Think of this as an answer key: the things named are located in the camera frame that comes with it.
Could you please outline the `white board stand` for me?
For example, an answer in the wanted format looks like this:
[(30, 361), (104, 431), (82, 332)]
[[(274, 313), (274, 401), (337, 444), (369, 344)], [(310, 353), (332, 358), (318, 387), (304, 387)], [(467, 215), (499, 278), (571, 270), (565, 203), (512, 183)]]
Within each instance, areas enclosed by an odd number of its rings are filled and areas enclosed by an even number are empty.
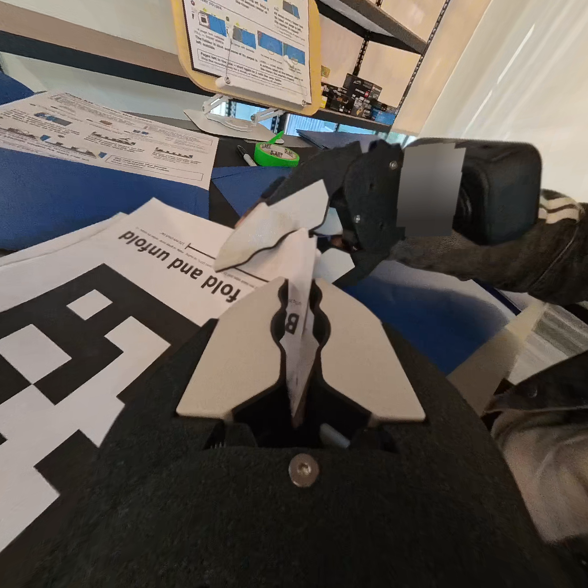
[(244, 119), (215, 112), (217, 108), (226, 106), (230, 101), (231, 98), (228, 96), (215, 94), (204, 101), (199, 109), (185, 109), (183, 113), (198, 129), (207, 134), (252, 141), (268, 141), (275, 136), (275, 133), (262, 123), (282, 116), (285, 113), (283, 110), (275, 107), (253, 107), (254, 112), (246, 115)]

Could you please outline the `green tape roll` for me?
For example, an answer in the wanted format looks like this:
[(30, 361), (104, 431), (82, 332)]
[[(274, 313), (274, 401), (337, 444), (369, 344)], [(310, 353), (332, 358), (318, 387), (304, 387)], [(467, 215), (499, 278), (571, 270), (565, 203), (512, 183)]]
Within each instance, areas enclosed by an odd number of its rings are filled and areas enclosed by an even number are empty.
[(254, 162), (262, 167), (295, 168), (300, 163), (298, 153), (276, 143), (258, 142), (254, 146)]

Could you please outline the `white sheet with bold letters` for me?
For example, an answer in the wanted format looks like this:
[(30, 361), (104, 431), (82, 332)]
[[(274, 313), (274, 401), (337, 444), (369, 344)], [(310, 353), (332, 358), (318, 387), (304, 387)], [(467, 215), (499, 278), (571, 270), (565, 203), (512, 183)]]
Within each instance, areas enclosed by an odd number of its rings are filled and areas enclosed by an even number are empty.
[(283, 242), (288, 280), (285, 334), (281, 345), (286, 353), (286, 387), (290, 402), (292, 425), (297, 428), (303, 420), (305, 392), (311, 375), (317, 344), (314, 341), (313, 314), (309, 297), (318, 250), (316, 237), (307, 229), (290, 234)]

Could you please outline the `person's beige shirt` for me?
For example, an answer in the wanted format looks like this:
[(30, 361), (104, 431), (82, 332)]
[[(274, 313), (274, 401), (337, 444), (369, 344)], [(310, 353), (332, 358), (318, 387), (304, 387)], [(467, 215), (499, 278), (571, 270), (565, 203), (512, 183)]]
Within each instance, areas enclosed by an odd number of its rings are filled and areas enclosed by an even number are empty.
[(587, 540), (587, 409), (507, 410), (491, 434), (541, 537)]

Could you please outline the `sheet with large black squares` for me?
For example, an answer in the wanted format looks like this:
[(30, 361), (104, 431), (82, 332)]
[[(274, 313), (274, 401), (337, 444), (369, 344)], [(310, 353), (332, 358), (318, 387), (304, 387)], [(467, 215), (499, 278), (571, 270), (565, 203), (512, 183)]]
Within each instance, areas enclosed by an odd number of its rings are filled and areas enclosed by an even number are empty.
[(216, 273), (232, 230), (156, 199), (80, 249), (54, 280), (1, 280), (1, 550), (65, 498), (40, 463), (73, 438), (99, 447), (139, 383), (284, 270), (264, 252)]

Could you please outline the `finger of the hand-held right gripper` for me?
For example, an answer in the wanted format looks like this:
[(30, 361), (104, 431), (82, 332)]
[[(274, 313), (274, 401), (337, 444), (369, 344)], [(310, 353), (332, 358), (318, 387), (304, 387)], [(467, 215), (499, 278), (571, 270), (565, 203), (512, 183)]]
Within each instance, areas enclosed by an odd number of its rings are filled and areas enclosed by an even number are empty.
[(275, 203), (258, 203), (220, 247), (214, 261), (215, 271), (243, 265), (300, 229), (309, 232), (319, 228), (328, 209), (329, 194), (323, 179)]
[(340, 249), (316, 251), (316, 279), (336, 282), (355, 268), (352, 257)]

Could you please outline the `white curtain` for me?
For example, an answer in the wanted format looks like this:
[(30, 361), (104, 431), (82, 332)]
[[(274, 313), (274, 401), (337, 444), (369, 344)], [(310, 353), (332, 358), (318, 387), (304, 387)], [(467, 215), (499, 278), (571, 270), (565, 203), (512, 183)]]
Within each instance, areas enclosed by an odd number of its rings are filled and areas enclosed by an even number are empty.
[(450, 1), (393, 129), (531, 143), (587, 202), (587, 1)]

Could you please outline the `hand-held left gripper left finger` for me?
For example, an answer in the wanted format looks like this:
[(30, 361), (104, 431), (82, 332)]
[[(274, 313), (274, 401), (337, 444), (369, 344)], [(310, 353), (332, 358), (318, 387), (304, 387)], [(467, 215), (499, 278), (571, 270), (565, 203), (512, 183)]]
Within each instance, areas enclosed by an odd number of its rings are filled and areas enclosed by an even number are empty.
[(288, 285), (277, 277), (221, 315), (176, 408), (179, 416), (237, 420), (239, 411), (280, 385)]

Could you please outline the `blue paper folder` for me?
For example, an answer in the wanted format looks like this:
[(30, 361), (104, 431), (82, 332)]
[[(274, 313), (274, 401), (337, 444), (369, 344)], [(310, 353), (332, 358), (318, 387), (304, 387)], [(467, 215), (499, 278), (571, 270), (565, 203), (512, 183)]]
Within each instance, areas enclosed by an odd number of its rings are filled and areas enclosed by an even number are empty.
[[(1, 74), (1, 106), (34, 94)], [(131, 213), (152, 198), (208, 218), (208, 190), (1, 148), (1, 249), (18, 251)]]
[(491, 286), (392, 261), (356, 283), (340, 278), (334, 284), (396, 329), (445, 375), (521, 313)]
[(233, 227), (276, 180), (290, 175), (283, 167), (222, 166), (212, 170), (209, 190), (209, 218)]

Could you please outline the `row of small dark boxes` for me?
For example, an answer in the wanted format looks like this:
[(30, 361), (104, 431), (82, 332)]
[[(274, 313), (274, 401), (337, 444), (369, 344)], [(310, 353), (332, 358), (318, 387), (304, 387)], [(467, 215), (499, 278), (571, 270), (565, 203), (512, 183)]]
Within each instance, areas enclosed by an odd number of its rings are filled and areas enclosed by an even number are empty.
[(322, 82), (321, 89), (321, 107), (326, 110), (388, 126), (396, 119), (398, 108), (379, 101), (382, 88), (360, 77), (348, 73), (343, 86)]

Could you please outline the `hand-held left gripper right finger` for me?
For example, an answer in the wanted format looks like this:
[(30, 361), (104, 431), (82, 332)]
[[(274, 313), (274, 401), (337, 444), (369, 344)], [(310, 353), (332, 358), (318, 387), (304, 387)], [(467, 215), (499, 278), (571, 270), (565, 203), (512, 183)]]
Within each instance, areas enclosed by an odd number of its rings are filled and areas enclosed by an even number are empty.
[(421, 423), (425, 412), (382, 322), (335, 285), (314, 283), (312, 417), (331, 426)]

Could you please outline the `pile of white paper sheets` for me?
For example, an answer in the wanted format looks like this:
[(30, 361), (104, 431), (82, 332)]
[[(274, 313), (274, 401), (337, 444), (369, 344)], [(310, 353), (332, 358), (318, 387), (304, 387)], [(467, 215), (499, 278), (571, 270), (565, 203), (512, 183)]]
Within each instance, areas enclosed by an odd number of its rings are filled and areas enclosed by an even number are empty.
[(72, 272), (68, 263), (73, 264), (73, 269), (88, 265), (84, 253), (80, 252), (87, 240), (93, 239), (104, 231), (134, 225), (135, 220), (132, 215), (119, 212), (107, 220), (8, 254), (1, 258), (1, 280), (15, 279), (17, 281), (39, 274), (41, 281), (49, 281), (61, 275), (68, 275)]

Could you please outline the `metal shelf rack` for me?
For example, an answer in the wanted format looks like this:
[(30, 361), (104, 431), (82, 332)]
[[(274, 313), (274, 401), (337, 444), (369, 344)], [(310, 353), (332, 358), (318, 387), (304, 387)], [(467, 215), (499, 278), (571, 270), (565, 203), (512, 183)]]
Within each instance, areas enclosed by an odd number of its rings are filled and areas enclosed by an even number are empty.
[(399, 112), (452, 1), (317, 1), (319, 14), (361, 39), (351, 74), (382, 87)]

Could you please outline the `person's dark jacket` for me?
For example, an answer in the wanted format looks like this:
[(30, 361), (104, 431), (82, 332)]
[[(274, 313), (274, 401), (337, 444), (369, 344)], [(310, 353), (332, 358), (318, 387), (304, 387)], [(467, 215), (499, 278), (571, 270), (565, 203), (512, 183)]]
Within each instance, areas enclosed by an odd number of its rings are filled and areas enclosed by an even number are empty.
[(581, 354), (540, 371), (494, 396), (485, 412), (566, 412), (586, 408), (587, 356)]

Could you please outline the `sheet with small pictures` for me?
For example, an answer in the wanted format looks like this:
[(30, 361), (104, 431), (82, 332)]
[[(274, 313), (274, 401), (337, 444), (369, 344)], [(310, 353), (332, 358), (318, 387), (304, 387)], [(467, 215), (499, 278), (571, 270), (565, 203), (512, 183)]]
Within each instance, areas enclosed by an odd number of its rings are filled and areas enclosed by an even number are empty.
[(209, 189), (218, 138), (38, 93), (1, 106), (1, 147)]

